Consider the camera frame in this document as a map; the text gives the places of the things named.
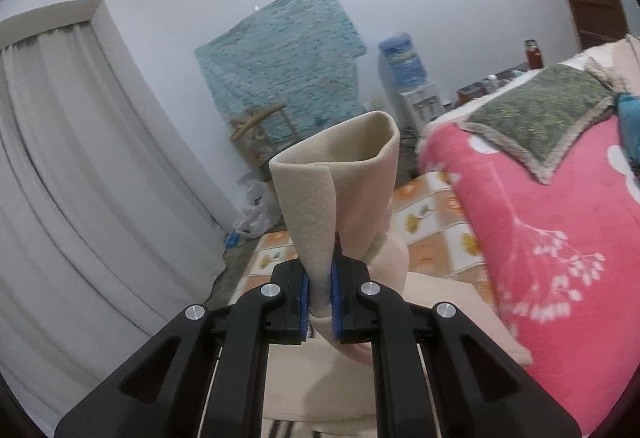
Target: teal pillow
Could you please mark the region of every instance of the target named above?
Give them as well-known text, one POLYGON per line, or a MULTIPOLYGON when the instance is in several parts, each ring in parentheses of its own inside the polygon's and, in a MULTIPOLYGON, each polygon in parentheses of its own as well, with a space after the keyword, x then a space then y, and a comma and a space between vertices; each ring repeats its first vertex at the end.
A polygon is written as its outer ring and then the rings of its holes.
POLYGON ((629 164, 640 176, 640 98, 618 95, 618 130, 629 164))
POLYGON ((613 102, 597 79, 558 64, 486 103, 460 126, 483 135, 548 185, 574 142, 610 115, 613 102))

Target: black stripe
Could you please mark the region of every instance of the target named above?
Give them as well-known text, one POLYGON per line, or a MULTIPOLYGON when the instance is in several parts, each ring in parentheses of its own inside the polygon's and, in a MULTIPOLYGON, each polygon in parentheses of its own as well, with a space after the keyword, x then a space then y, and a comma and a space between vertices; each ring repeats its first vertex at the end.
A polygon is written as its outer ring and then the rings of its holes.
POLYGON ((278 435, 278 429, 280 428, 280 420, 274 420, 271 424, 271 430, 269 431, 269 438, 276 438, 278 435))
POLYGON ((287 432, 284 433, 284 438, 291 438, 291 433, 293 433, 293 424, 294 422, 289 422, 287 424, 287 432))

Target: curtain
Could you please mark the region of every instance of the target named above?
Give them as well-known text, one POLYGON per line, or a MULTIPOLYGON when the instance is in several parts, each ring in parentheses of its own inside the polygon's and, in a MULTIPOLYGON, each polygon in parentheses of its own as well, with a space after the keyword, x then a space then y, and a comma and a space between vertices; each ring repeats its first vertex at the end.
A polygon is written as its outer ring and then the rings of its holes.
POLYGON ((89 23, 0 55, 0 370, 50 434, 208 297, 223 234, 136 116, 89 23))

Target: red bottle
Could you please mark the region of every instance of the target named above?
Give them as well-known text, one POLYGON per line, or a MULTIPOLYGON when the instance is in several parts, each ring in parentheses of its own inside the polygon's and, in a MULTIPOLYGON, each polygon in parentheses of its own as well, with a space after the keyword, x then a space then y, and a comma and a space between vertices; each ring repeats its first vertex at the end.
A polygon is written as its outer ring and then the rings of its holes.
POLYGON ((527 61, 529 62, 529 70, 539 70, 545 67, 545 63, 542 61, 542 53, 538 47, 538 42, 535 39, 529 39, 524 41, 525 51, 527 54, 527 61))

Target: pillow trim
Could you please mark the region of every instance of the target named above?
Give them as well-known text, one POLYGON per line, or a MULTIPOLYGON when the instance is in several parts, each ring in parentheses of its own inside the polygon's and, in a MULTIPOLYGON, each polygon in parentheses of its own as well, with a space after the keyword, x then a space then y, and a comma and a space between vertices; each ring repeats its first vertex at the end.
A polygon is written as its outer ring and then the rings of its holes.
POLYGON ((524 167, 535 176, 538 182, 542 185, 549 185, 554 171, 558 165, 560 165, 562 159, 572 148, 578 137, 610 114, 610 111, 607 110, 613 105, 613 101, 613 97, 603 98, 574 122, 571 129, 560 138, 556 146, 549 152, 543 163, 540 163, 528 149, 525 149, 516 141, 494 128, 480 124, 479 122, 462 121, 457 124, 464 131, 481 134, 487 140, 505 150, 512 158, 515 158, 523 164, 524 167))

